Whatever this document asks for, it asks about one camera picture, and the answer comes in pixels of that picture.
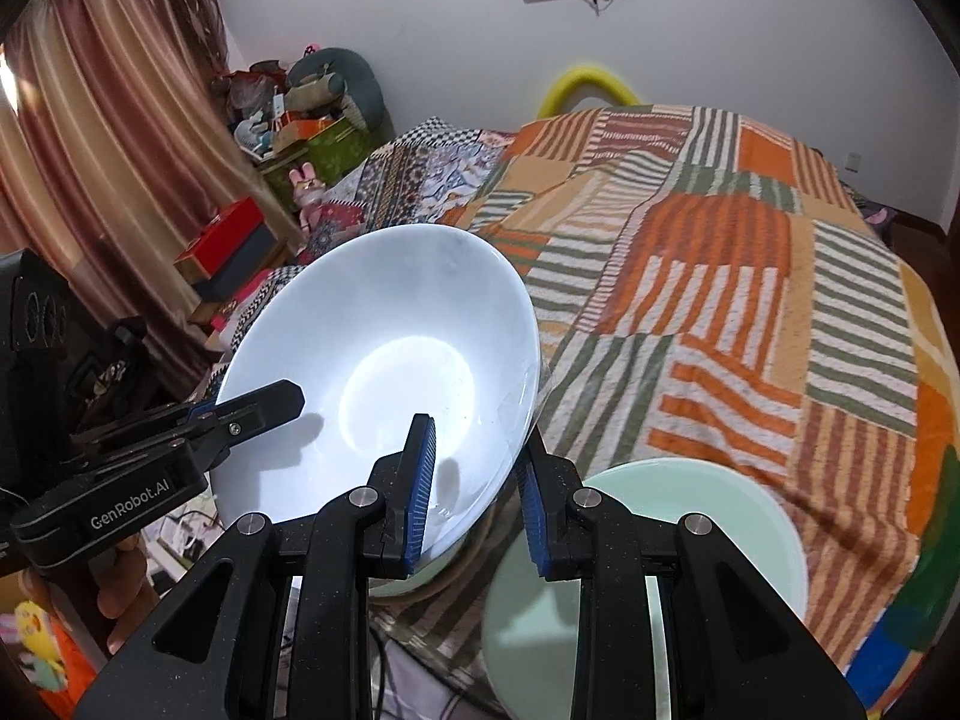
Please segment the person's left hand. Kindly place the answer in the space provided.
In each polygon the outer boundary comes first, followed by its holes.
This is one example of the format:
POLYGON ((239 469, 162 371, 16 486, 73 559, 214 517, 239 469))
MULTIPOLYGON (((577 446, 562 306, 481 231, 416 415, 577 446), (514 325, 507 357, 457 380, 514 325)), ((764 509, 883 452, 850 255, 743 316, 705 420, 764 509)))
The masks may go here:
POLYGON ((149 583, 142 535, 117 544, 114 564, 99 575, 98 585, 99 613, 110 621, 107 651, 116 655, 158 605, 158 594, 149 583))

